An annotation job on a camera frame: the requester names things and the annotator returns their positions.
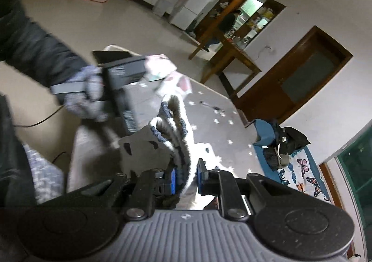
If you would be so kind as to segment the dark sleeved left forearm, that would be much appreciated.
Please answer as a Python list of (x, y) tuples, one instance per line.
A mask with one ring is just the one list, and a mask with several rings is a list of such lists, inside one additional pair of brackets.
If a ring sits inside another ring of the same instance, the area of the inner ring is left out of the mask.
[(27, 17), (21, 0), (1, 0), (1, 61), (48, 88), (82, 77), (88, 67)]

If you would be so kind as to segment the grey gloved left hand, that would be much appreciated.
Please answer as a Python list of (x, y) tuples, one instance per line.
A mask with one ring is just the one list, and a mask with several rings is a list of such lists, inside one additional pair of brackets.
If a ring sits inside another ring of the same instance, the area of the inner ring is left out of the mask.
[(108, 120), (108, 114), (95, 103), (102, 98), (104, 91), (101, 72), (101, 68), (90, 65), (82, 68), (65, 81), (65, 83), (84, 83), (83, 92), (65, 95), (63, 105), (69, 112), (81, 119), (90, 119), (96, 122)]

